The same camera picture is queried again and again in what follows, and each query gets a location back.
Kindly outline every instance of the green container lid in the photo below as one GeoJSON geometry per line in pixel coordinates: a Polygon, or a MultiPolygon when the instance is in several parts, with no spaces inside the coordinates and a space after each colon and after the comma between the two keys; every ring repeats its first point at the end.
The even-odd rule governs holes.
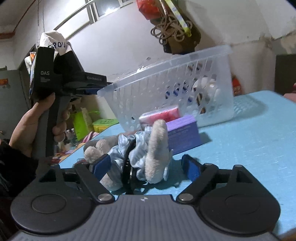
{"type": "Polygon", "coordinates": [[[93,123],[93,126],[112,126],[118,123],[117,119],[99,119],[93,123]]]}

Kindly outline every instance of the device handle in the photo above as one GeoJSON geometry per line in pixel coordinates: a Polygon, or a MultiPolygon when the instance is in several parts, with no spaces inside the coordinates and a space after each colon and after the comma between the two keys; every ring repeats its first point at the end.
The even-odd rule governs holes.
{"type": "Polygon", "coordinates": [[[37,133],[33,142],[33,158],[41,159],[56,154],[57,143],[54,141],[52,128],[62,122],[62,113],[66,110],[70,100],[70,96],[56,96],[50,109],[39,118],[37,133]]]}

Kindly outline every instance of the gray door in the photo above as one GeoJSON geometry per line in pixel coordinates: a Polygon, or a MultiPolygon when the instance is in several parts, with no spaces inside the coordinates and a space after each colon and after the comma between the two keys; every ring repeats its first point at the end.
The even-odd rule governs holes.
{"type": "Polygon", "coordinates": [[[0,138],[10,139],[22,116],[29,110],[23,80],[18,70],[0,71],[0,138]]]}

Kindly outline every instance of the hand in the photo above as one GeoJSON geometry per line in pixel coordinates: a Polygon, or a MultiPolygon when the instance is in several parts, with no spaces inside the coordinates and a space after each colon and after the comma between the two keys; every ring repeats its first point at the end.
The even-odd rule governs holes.
{"type": "MultiPolygon", "coordinates": [[[[32,109],[25,113],[11,136],[9,145],[12,148],[20,150],[24,155],[31,157],[39,117],[52,106],[54,100],[55,94],[53,93],[46,99],[38,101],[32,109]]],[[[57,124],[52,129],[56,142],[62,142],[65,139],[64,132],[67,128],[65,121],[70,117],[70,112],[68,110],[62,113],[62,119],[64,121],[57,124]]]]}

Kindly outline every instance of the stuffed animal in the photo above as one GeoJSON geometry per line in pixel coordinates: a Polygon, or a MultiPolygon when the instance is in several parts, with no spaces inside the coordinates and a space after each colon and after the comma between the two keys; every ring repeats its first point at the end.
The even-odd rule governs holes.
{"type": "Polygon", "coordinates": [[[110,155],[111,169],[100,181],[109,191],[122,187],[124,155],[129,144],[135,139],[136,147],[129,153],[129,160],[131,166],[137,168],[137,178],[148,183],[167,180],[173,152],[168,148],[166,123],[164,120],[157,120],[152,127],[147,126],[144,131],[121,133],[85,144],[84,157],[89,163],[105,153],[110,155]]]}

